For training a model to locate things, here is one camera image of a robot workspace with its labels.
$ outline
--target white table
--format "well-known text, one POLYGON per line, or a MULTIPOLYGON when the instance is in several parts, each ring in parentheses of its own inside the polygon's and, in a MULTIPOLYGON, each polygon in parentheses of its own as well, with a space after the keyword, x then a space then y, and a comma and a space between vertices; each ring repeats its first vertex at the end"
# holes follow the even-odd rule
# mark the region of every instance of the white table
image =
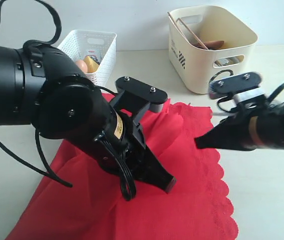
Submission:
MULTIPOLYGON (((271 93, 284 82, 284 45, 258 46, 247 71, 264 76, 262 87, 271 93)), ((171 63, 167 50, 119 52, 107 87, 115 90, 114 81, 131 76, 165 90, 173 103, 210 106, 217 111, 216 101, 207 95, 188 91, 171 63)), ((220 117, 214 117, 216 125, 220 117)), ((0 140, 30 163, 41 167, 31 126, 2 126, 0 140)), ((44 152, 51 160, 60 144, 43 139, 44 152)), ((229 198, 240 228, 239 240, 284 240, 284 150, 239 152, 220 150, 223 180, 230 188, 229 198)), ((0 150, 0 240, 14 227, 32 197, 41 176, 32 172, 0 150)))

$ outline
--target white wall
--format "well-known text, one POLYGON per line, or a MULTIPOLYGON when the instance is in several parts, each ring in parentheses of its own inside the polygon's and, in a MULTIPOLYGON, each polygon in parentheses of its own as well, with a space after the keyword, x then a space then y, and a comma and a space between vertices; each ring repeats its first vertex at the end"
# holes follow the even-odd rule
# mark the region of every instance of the white wall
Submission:
MULTIPOLYGON (((166 49, 166 12, 196 5, 226 8, 258 34, 260 45, 284 44, 284 0, 46 1, 60 13, 62 38, 73 29, 116 32, 117 49, 120 51, 166 49)), ((46 40, 54 31, 49 13, 33 0, 5 2, 2 21, 0 45, 6 47, 19 48, 27 39, 46 40)))

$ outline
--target white basket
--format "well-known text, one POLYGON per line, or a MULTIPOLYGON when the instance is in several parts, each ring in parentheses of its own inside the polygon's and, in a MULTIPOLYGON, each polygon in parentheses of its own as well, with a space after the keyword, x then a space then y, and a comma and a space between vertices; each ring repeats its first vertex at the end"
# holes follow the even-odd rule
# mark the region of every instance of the white basket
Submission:
POLYGON ((169 59, 190 91, 207 94, 210 81, 228 77, 230 73, 243 73, 257 42, 257 35, 248 26, 218 6, 185 7, 171 11, 170 14, 175 21, 183 19, 203 42, 225 41, 219 50, 200 49, 193 46, 197 43, 194 36, 180 22, 179 28, 184 36, 174 22, 169 21, 169 59), (239 62, 226 66, 215 65, 217 60, 233 57, 239 62))
POLYGON ((116 37, 113 32, 73 30, 57 48, 74 62, 84 59, 88 50, 99 50, 102 57, 100 66, 96 72, 86 73, 86 76, 95 85, 104 87, 116 62, 116 37))

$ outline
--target checkered logo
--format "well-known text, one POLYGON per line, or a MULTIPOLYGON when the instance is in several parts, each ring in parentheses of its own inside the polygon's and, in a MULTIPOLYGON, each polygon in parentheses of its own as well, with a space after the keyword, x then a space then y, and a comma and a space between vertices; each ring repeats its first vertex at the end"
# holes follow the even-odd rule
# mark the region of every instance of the checkered logo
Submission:
POLYGON ((184 55, 181 53, 181 51, 179 51, 178 61, 182 65, 183 69, 185 69, 185 62, 186 62, 186 60, 185 60, 184 55))

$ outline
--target wooden stick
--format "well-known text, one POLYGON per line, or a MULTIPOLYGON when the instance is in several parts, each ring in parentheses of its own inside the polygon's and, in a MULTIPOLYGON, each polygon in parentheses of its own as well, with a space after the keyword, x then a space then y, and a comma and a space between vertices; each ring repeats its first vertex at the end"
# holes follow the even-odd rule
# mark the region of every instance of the wooden stick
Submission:
POLYGON ((186 36, 183 34, 182 30, 180 29, 180 27, 177 25, 177 23, 175 22, 175 20, 173 19, 172 15, 168 13, 168 16, 170 17, 170 19, 172 20, 174 26, 177 28, 177 30, 180 32, 180 34, 187 40, 186 36))
POLYGON ((203 49, 209 50, 209 49, 206 47, 206 45, 203 44, 203 42, 200 40, 200 38, 199 38, 198 36, 196 36, 195 33, 193 33, 193 31, 186 25, 186 23, 184 23, 183 20, 181 20, 180 17, 177 19, 177 21, 180 21, 180 22, 184 25, 184 27, 194 36, 194 38, 196 39, 196 41, 202 46, 203 49))

